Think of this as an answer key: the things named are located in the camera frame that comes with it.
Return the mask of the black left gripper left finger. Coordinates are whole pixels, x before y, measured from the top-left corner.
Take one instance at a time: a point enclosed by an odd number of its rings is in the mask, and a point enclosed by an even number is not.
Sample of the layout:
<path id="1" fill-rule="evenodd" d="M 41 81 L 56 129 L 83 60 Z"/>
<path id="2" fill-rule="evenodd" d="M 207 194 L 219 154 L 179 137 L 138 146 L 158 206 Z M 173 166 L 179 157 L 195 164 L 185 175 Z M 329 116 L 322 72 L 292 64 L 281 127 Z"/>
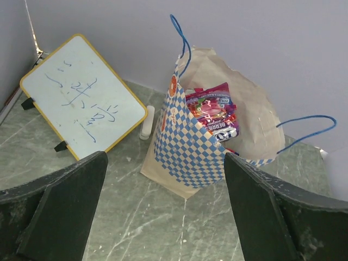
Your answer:
<path id="1" fill-rule="evenodd" d="M 1 191 L 1 260 L 82 260 L 108 166 L 105 152 Z"/>

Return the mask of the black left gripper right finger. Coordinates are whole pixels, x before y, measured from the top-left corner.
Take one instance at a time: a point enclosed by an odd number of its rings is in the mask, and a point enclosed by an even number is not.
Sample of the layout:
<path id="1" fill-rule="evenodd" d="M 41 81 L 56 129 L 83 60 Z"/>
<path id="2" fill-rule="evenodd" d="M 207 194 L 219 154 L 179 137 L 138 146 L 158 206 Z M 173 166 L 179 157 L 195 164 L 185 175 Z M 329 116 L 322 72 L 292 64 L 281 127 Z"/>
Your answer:
<path id="1" fill-rule="evenodd" d="M 347 202 L 299 188 L 232 153 L 224 167 L 245 260 L 347 260 Z"/>

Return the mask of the checkered blue paper bag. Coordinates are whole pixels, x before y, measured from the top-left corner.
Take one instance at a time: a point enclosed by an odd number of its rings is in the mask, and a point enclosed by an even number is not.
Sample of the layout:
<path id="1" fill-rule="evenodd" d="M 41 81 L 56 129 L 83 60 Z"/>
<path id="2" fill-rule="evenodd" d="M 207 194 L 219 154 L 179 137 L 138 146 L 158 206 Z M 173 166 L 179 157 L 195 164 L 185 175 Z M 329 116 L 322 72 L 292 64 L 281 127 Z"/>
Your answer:
<path id="1" fill-rule="evenodd" d="M 239 135 L 218 141 L 190 112 L 186 95 L 225 82 L 237 106 Z M 190 46 L 183 38 L 141 173 L 187 199 L 225 179 L 227 153 L 257 167 L 273 162 L 289 148 L 282 127 L 262 87 L 232 70 L 213 49 Z"/>

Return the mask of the purple Fox's berries candy bag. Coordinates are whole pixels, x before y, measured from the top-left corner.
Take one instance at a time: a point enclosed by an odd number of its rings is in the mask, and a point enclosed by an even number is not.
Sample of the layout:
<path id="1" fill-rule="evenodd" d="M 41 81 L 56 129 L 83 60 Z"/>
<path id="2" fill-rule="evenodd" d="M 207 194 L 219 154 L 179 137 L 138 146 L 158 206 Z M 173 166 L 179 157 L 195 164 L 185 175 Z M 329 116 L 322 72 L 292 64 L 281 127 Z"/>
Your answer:
<path id="1" fill-rule="evenodd" d="M 190 112 L 218 141 L 226 141 L 239 135 L 239 123 L 229 93 L 228 83 L 210 89 L 196 88 L 186 95 Z"/>

